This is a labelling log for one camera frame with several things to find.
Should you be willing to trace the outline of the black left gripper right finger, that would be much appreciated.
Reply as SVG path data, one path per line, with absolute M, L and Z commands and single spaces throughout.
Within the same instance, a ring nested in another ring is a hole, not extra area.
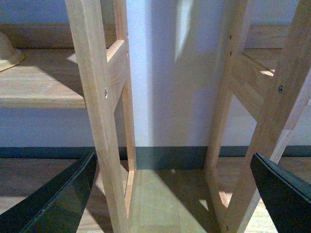
M 279 233 L 311 231 L 311 185 L 261 154 L 250 168 L 265 207 Z

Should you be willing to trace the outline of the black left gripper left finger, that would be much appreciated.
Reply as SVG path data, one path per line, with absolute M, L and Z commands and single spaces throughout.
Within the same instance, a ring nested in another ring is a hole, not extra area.
M 2 233 L 74 233 L 88 202 L 97 157 L 83 156 L 0 216 Z

